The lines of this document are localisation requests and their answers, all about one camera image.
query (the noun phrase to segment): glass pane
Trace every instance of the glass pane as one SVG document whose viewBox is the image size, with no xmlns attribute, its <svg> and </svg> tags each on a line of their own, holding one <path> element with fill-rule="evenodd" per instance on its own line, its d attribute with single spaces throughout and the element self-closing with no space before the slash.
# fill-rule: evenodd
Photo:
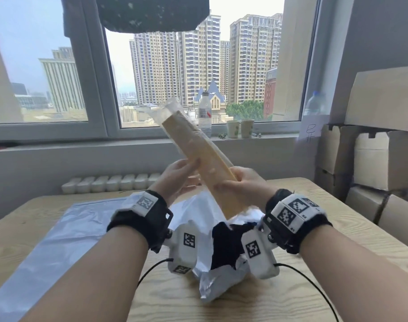
<svg viewBox="0 0 408 322">
<path fill-rule="evenodd" d="M 61 0 L 0 0 L 0 123 L 87 121 Z"/>
<path fill-rule="evenodd" d="M 106 30 L 121 126 L 154 126 L 145 108 L 170 97 L 197 121 L 203 91 L 213 124 L 297 121 L 317 4 L 300 1 L 210 0 L 191 32 Z"/>
</svg>

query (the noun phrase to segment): table surface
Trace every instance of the table surface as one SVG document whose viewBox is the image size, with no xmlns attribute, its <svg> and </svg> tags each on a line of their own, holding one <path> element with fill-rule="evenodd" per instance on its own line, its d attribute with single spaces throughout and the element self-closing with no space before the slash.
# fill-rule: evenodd
<svg viewBox="0 0 408 322">
<path fill-rule="evenodd" d="M 408 247 L 305 178 L 268 183 L 308 196 L 323 207 L 334 227 L 408 271 Z M 39 197 L 0 220 L 0 287 L 72 204 L 125 197 L 131 192 Z M 278 262 L 293 265 L 316 279 L 296 255 L 274 249 Z M 143 271 L 168 256 L 149 252 Z M 129 321 L 334 321 L 328 304 L 308 281 L 285 267 L 269 280 L 248 276 L 219 299 L 203 304 L 198 282 L 190 274 L 154 269 L 138 288 Z"/>
</svg>

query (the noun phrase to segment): plastic water bottle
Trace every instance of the plastic water bottle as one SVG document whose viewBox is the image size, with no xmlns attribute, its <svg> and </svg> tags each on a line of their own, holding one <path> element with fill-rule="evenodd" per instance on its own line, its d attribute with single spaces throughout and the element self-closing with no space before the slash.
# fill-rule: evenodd
<svg viewBox="0 0 408 322">
<path fill-rule="evenodd" d="M 304 115 L 326 114 L 325 97 L 318 91 L 313 92 L 313 96 L 305 105 Z"/>
<path fill-rule="evenodd" d="M 198 127 L 207 137 L 211 138 L 211 102 L 206 91 L 203 92 L 198 105 Z"/>
</svg>

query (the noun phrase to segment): plastic bag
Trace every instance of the plastic bag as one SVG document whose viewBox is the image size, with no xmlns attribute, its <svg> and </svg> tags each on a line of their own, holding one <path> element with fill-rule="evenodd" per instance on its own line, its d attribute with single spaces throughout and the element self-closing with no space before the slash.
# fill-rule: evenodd
<svg viewBox="0 0 408 322">
<path fill-rule="evenodd" d="M 247 208 L 237 195 L 220 194 L 214 189 L 214 185 L 223 180 L 236 181 L 234 174 L 229 170 L 233 165 L 219 148 L 185 116 L 175 97 L 170 98 L 162 107 L 150 110 L 149 114 L 189 160 L 201 159 L 198 170 L 201 180 L 227 219 Z"/>
<path fill-rule="evenodd" d="M 127 198 L 72 205 L 1 286 L 0 321 L 20 320 L 105 234 L 115 210 L 130 208 L 140 196 L 141 193 L 134 193 Z M 204 302 L 217 298 L 229 287 L 243 280 L 249 266 L 242 257 L 237 260 L 237 270 L 231 266 L 210 270 L 213 254 L 211 231 L 219 222 L 226 222 L 226 219 L 209 192 L 204 191 L 179 202 L 171 206 L 171 210 L 174 214 L 169 225 L 171 229 L 192 222 L 200 232 L 200 242 L 197 244 L 198 262 L 193 272 L 200 280 L 200 294 Z M 247 216 L 236 216 L 229 223 L 241 225 L 245 222 L 258 222 L 262 215 L 259 210 L 249 209 Z"/>
</svg>

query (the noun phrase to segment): sky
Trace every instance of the sky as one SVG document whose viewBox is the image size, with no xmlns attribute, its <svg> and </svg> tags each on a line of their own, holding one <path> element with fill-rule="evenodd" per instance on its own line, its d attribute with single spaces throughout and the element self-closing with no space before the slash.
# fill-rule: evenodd
<svg viewBox="0 0 408 322">
<path fill-rule="evenodd" d="M 229 25 L 247 14 L 272 16 L 283 12 L 284 0 L 209 0 L 212 14 L 221 16 L 221 40 L 229 40 Z M 129 40 L 132 34 L 107 31 L 109 55 L 120 93 L 135 91 Z M 63 35 L 60 0 L 0 0 L 0 52 L 11 82 L 29 91 L 49 91 L 39 58 L 52 49 L 71 46 Z"/>
</svg>

